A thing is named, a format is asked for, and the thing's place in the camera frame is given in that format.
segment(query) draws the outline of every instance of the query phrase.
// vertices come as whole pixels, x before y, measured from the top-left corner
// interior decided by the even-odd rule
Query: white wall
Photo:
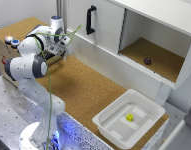
[[[172,93],[168,102],[184,112],[187,112],[191,107],[191,75],[183,84]]]
[[[0,0],[0,28],[32,16],[50,24],[56,14],[56,0]]]

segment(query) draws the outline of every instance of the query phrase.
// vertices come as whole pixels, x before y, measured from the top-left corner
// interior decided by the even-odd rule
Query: black door handle
[[[92,5],[91,8],[89,8],[87,11],[87,25],[86,25],[87,35],[95,32],[95,30],[91,28],[91,12],[94,10],[96,10],[96,7]]]

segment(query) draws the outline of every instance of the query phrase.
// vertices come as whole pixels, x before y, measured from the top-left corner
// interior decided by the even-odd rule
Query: dark red object
[[[144,59],[144,63],[146,64],[146,65],[150,65],[151,64],[151,59],[150,58],[145,58]]]

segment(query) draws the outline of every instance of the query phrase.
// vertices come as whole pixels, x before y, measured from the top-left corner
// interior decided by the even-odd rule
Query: cable
[[[52,34],[46,34],[46,33],[36,33],[36,34],[44,34],[44,35],[51,35],[51,36],[66,36],[66,35],[71,35],[71,34],[73,34],[72,37],[70,38],[69,43],[68,43],[67,46],[66,46],[66,49],[67,49],[67,48],[69,47],[69,44],[70,44],[71,40],[73,39],[74,35],[76,34],[76,32],[77,32],[81,27],[82,27],[82,25],[79,25],[78,28],[77,28],[75,31],[73,31],[73,32],[71,32],[71,33],[69,33],[69,34],[64,34],[64,35],[52,35]],[[34,39],[35,39],[35,41],[36,41],[38,47],[40,48],[41,53],[42,53],[42,56],[43,56],[43,58],[44,58],[44,60],[45,60],[45,62],[46,62],[46,65],[47,65],[47,61],[46,61],[46,57],[45,57],[45,55],[44,55],[44,52],[42,51],[42,48],[41,48],[41,46],[40,46],[38,40],[37,40],[35,37],[34,37]],[[49,69],[48,69],[48,65],[47,65],[47,72],[48,72],[49,86],[50,86],[50,116],[49,116],[48,137],[47,137],[47,142],[46,142],[46,143],[47,143],[47,144],[46,144],[46,150],[48,150],[49,133],[50,133],[51,116],[52,116],[52,86],[51,86],[51,78],[50,78],[50,72],[49,72]]]

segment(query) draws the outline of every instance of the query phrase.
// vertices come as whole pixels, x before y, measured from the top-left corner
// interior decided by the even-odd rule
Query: yellow toy
[[[132,114],[128,114],[127,116],[126,116],[126,120],[128,120],[128,121],[132,121],[133,120],[133,115]]]

